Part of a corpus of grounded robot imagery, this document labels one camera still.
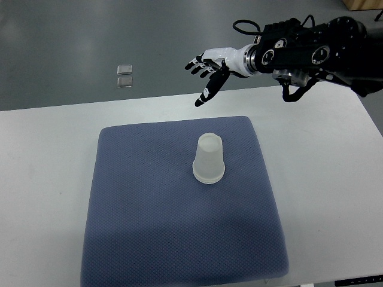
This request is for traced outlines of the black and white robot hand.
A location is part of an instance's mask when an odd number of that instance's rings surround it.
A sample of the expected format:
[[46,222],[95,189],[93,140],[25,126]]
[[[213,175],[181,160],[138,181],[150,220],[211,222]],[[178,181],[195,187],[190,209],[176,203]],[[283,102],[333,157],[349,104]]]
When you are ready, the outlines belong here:
[[231,75],[239,78],[251,76],[246,65],[246,53],[250,48],[250,45],[241,49],[213,48],[204,51],[186,64],[185,70],[190,71],[191,74],[198,74],[201,78],[209,77],[206,87],[194,103],[196,107],[211,100]]

